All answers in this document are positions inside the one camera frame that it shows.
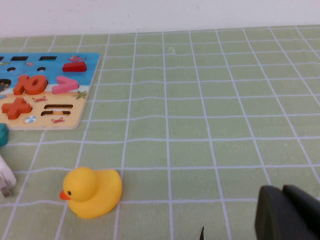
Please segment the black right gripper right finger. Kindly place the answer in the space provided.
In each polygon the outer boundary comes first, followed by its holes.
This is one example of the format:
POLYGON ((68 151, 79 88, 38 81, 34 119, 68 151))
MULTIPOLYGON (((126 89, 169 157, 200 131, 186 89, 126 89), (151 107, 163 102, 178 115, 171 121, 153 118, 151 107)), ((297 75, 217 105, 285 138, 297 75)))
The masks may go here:
POLYGON ((295 185, 284 185, 282 192, 289 198, 307 227, 320 236, 320 201, 295 185))

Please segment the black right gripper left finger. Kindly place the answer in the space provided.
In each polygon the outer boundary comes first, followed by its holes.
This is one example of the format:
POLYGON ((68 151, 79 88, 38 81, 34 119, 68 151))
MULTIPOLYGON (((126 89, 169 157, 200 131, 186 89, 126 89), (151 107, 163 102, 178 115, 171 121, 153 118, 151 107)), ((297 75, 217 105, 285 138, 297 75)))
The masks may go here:
POLYGON ((255 215, 258 240, 318 240, 305 224, 283 189, 264 185, 258 194, 255 215))

